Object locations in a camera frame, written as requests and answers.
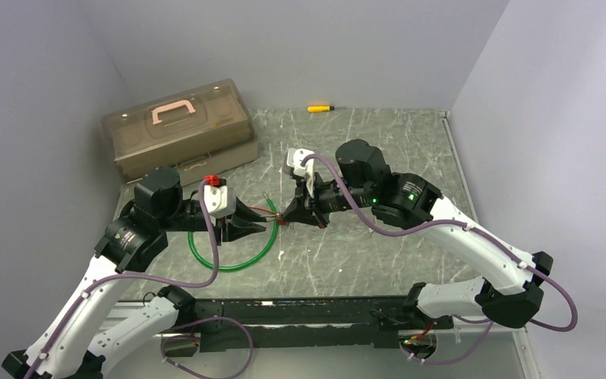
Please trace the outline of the red cable padlock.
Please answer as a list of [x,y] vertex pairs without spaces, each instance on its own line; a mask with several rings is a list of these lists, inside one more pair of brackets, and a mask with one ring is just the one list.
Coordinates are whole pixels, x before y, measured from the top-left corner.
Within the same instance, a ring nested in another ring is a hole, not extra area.
[[284,226],[284,225],[288,224],[285,220],[282,219],[281,215],[276,211],[273,211],[271,209],[266,209],[266,208],[253,207],[253,206],[250,208],[253,211],[257,212],[258,214],[264,216],[267,219],[266,222],[274,221],[280,226]]

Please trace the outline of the green cable lock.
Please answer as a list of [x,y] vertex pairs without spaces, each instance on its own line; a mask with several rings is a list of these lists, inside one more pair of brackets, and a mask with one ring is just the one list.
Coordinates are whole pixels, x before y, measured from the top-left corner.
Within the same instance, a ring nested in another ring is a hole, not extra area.
[[[219,272],[238,272],[238,271],[244,270],[246,268],[249,268],[249,267],[255,265],[256,263],[258,263],[260,260],[262,260],[271,251],[272,247],[274,246],[274,244],[277,240],[277,237],[278,237],[279,225],[280,225],[279,221],[275,217],[278,212],[277,212],[277,208],[275,207],[275,203],[270,198],[270,196],[265,192],[263,192],[263,195],[264,195],[264,199],[267,202],[268,209],[259,208],[256,206],[249,206],[249,208],[251,208],[252,210],[256,209],[261,212],[265,212],[268,215],[273,217],[273,220],[272,220],[273,228],[271,230],[270,238],[268,239],[264,248],[258,254],[256,254],[254,257],[251,257],[247,261],[242,262],[240,264],[236,264],[236,265],[228,265],[228,266],[220,265],[218,268]],[[212,263],[205,260],[200,255],[200,253],[196,247],[196,244],[194,242],[194,237],[193,237],[192,232],[187,233],[187,243],[188,243],[189,250],[190,250],[191,254],[194,256],[194,258],[205,268],[213,269]]]

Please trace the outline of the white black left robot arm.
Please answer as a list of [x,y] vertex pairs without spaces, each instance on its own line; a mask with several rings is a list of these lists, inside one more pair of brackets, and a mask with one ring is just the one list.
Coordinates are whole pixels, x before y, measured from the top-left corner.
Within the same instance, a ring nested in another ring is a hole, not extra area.
[[177,170],[157,167],[135,186],[134,197],[106,228],[71,298],[30,347],[10,352],[2,368],[14,378],[104,378],[122,359],[172,328],[183,332],[197,316],[191,283],[161,279],[142,310],[103,330],[115,304],[168,245],[170,232],[209,234],[212,249],[265,231],[266,219],[240,202],[226,181],[207,176],[185,197]]

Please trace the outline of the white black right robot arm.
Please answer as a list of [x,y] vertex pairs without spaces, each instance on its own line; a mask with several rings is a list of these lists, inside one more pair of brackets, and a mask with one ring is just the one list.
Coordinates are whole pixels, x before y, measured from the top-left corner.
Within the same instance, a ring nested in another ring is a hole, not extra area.
[[363,211],[386,225],[386,235],[420,233],[478,272],[459,283],[416,283],[403,306],[406,323],[421,328],[432,319],[459,315],[486,317],[508,328],[533,321],[544,297],[542,283],[553,260],[527,253],[497,238],[465,215],[441,190],[420,175],[394,172],[382,151],[362,139],[337,148],[332,180],[316,170],[320,156],[292,148],[284,159],[296,182],[281,215],[285,223],[325,228],[335,212]]

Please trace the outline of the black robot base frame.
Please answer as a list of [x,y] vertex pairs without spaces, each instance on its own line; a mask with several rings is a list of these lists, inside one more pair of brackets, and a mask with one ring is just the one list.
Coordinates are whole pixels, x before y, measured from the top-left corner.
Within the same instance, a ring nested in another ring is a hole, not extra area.
[[370,345],[397,348],[408,332],[452,328],[449,316],[430,318],[406,296],[196,299],[172,286],[158,297],[178,315],[172,332],[197,334],[200,351]]

